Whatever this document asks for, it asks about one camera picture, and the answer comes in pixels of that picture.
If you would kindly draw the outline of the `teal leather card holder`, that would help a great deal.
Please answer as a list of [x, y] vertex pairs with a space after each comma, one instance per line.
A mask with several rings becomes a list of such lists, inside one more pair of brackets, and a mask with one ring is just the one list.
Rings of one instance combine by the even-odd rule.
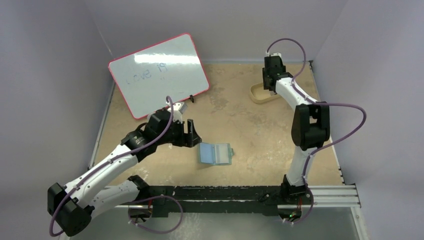
[[226, 166], [232, 164], [234, 150], [229, 143], [204, 143], [198, 148], [198, 161], [201, 164], [212, 166]]

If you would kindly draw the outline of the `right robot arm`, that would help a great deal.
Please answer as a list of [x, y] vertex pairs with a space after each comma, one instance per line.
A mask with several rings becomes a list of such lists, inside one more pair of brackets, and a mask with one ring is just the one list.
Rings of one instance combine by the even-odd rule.
[[294, 155], [280, 188], [282, 200], [292, 204], [308, 193], [306, 181], [313, 152], [330, 138], [330, 110], [301, 89], [279, 53], [264, 58], [262, 79], [264, 90], [281, 96], [294, 111], [291, 127]]

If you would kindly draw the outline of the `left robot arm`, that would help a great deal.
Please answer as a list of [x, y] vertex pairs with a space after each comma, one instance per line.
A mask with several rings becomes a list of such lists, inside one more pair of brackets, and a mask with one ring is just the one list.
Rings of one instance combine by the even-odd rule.
[[51, 215], [49, 235], [75, 236], [92, 219], [124, 203], [142, 205], [157, 199], [169, 199], [182, 212], [182, 205], [174, 197], [152, 192], [151, 187], [138, 175], [130, 176], [120, 185], [106, 186], [121, 173], [155, 153], [160, 145], [192, 148], [201, 142], [194, 120], [183, 120], [179, 109], [170, 107], [151, 114], [147, 122], [129, 132], [93, 168], [65, 185], [56, 182], [48, 188], [47, 211]]

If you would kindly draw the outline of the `beige oval tray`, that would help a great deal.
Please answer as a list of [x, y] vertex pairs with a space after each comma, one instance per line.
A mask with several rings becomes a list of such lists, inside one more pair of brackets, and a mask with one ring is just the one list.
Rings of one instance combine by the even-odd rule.
[[252, 102], [259, 105], [281, 98], [275, 92], [264, 89], [262, 82], [253, 84], [249, 89], [248, 96]]

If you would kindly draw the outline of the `pink framed whiteboard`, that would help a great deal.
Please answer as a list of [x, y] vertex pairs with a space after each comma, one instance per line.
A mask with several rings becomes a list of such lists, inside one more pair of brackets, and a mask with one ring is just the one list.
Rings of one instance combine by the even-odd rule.
[[134, 119], [165, 107], [167, 96], [179, 102], [210, 89], [189, 33], [118, 57], [108, 69]]

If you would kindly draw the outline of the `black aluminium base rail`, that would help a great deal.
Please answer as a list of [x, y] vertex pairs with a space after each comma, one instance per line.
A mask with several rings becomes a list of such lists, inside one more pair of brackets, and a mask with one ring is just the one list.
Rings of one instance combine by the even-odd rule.
[[359, 207], [353, 185], [312, 186], [308, 193], [283, 196], [279, 186], [172, 186], [137, 187], [125, 182], [108, 186], [82, 209], [92, 218], [119, 205], [147, 205], [154, 218], [170, 213], [261, 214], [286, 220], [304, 217], [313, 208]]

